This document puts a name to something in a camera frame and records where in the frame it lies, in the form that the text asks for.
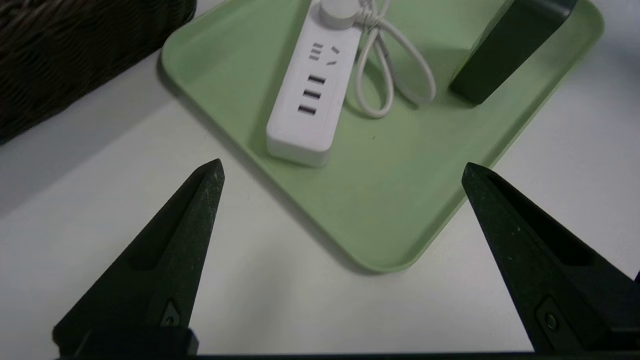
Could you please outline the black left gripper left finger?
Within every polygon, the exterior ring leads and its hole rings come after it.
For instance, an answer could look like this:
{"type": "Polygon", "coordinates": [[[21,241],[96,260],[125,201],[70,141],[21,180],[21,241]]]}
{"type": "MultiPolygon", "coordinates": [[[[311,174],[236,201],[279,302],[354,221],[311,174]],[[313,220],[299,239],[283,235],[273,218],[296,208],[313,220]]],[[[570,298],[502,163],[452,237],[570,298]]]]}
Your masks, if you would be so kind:
{"type": "Polygon", "coordinates": [[[226,176],[199,166],[52,330],[62,357],[189,357],[190,319],[226,176]]]}

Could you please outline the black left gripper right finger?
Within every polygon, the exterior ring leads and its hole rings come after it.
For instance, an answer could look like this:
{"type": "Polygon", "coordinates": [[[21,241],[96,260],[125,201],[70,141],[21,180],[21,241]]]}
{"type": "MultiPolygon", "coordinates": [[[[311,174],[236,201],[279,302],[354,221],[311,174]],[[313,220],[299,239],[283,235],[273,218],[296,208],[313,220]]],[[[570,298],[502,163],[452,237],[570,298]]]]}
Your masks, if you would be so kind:
{"type": "Polygon", "coordinates": [[[537,353],[638,353],[637,278],[493,170],[469,162],[461,183],[537,353]]]}

